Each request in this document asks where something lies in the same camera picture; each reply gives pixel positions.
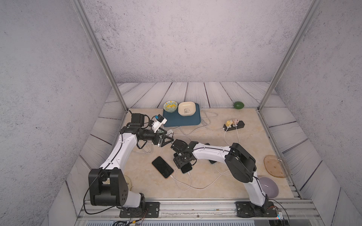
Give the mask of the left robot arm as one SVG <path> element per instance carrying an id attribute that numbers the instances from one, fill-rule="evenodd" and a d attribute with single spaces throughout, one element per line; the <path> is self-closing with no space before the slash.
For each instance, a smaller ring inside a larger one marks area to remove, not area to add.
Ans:
<path id="1" fill-rule="evenodd" d="M 173 139 L 162 129 L 167 119 L 162 115 L 152 120 L 147 115 L 131 113 L 131 122 L 122 127 L 116 144 L 105 162 L 97 169 L 92 169 L 88 175 L 90 203 L 93 206 L 109 206 L 122 208 L 145 209 L 145 198 L 141 193 L 129 190 L 123 171 L 132 150 L 139 146 L 138 142 L 151 141 L 154 145 L 163 147 Z"/>

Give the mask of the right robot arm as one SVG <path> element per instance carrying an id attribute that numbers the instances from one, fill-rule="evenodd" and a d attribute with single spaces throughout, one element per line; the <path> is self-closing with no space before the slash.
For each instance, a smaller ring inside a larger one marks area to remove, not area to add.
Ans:
<path id="1" fill-rule="evenodd" d="M 171 145 L 171 149 L 175 151 L 173 161 L 179 169 L 197 160 L 224 163 L 232 176 L 244 184 L 253 205 L 264 207 L 268 202 L 267 194 L 257 181 L 256 160 L 240 144 L 233 143 L 231 146 L 218 147 L 196 141 L 186 144 L 177 139 Z"/>

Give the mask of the black phone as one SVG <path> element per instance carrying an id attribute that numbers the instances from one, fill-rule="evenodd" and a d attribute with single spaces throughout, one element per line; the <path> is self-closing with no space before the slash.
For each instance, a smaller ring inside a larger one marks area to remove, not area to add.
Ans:
<path id="1" fill-rule="evenodd" d="M 182 174 L 186 174 L 191 170 L 192 170 L 192 164 L 191 163 L 187 163 L 187 164 L 185 164 L 184 166 L 181 167 Z"/>

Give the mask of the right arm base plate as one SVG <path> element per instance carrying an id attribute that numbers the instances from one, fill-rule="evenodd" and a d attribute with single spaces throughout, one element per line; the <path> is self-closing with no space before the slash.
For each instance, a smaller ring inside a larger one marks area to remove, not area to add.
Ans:
<path id="1" fill-rule="evenodd" d="M 277 207 L 270 201 L 267 201 L 262 207 L 251 202 L 235 202 L 236 215 L 240 218 L 273 218 L 279 215 Z"/>

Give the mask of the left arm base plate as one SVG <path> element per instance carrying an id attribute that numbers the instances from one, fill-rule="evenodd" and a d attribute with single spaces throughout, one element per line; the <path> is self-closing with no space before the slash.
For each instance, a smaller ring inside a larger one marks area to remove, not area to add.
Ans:
<path id="1" fill-rule="evenodd" d="M 120 209 L 120 218 L 158 218 L 160 202 L 142 202 L 137 208 Z"/>

